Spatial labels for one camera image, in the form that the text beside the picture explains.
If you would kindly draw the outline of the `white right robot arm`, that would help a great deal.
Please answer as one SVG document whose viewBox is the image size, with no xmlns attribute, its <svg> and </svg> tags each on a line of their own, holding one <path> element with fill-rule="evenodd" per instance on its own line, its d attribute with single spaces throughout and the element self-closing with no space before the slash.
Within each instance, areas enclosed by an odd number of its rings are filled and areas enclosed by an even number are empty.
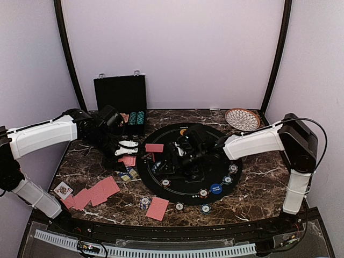
<svg viewBox="0 0 344 258">
<path fill-rule="evenodd" d="M 165 126 L 149 137 L 163 144 L 163 152 L 147 166 L 153 191 L 185 205 L 248 194 L 244 205 L 254 209 L 254 216 L 281 213 L 274 228 L 286 233 L 318 163 L 318 138 L 310 126 L 293 113 L 252 132 L 194 123 Z"/>
</svg>

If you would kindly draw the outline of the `blue tan chip stack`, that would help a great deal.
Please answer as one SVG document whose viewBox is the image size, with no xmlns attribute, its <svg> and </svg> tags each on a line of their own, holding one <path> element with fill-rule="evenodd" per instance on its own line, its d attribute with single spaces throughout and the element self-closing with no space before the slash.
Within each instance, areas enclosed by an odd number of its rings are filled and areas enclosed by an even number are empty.
<svg viewBox="0 0 344 258">
<path fill-rule="evenodd" d="M 239 170 L 239 167 L 236 164 L 231 164 L 228 168 L 230 174 L 236 174 Z"/>
</svg>

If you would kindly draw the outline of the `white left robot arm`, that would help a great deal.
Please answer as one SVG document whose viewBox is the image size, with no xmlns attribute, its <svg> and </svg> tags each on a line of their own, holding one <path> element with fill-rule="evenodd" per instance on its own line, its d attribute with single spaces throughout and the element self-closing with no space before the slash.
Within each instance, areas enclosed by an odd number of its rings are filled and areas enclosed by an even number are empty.
<svg viewBox="0 0 344 258">
<path fill-rule="evenodd" d="M 69 109 L 56 118 L 33 125 L 7 129 L 1 127 L 1 190 L 12 192 L 48 218 L 64 234 L 72 234 L 76 223 L 55 197 L 36 185 L 20 167 L 19 160 L 31 153 L 62 143 L 84 139 L 108 159 L 138 152 L 139 144 L 121 140 L 115 128 L 124 123 L 122 115 L 106 106 L 90 114 L 81 109 Z"/>
</svg>

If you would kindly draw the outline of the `brown poker chip stack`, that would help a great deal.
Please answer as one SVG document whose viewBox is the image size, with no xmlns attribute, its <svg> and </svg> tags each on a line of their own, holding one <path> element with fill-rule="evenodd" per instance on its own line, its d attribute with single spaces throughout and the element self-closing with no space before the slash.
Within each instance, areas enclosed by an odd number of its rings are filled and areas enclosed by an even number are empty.
<svg viewBox="0 0 344 258">
<path fill-rule="evenodd" d="M 175 204 L 175 207 L 174 207 L 175 212 L 181 213 L 184 211 L 184 209 L 185 209 L 185 206 L 182 202 L 177 202 Z"/>
</svg>

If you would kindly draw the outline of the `blue round blind button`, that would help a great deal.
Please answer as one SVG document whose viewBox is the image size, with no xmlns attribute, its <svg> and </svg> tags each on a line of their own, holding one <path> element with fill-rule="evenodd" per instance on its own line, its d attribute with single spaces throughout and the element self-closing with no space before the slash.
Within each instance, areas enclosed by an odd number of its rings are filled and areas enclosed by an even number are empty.
<svg viewBox="0 0 344 258">
<path fill-rule="evenodd" d="M 215 194 L 215 195 L 219 195 L 220 193 L 222 193 L 223 191 L 223 188 L 220 184 L 218 183 L 215 183 L 215 184 L 212 184 L 211 187 L 210 187 L 210 191 Z"/>
</svg>

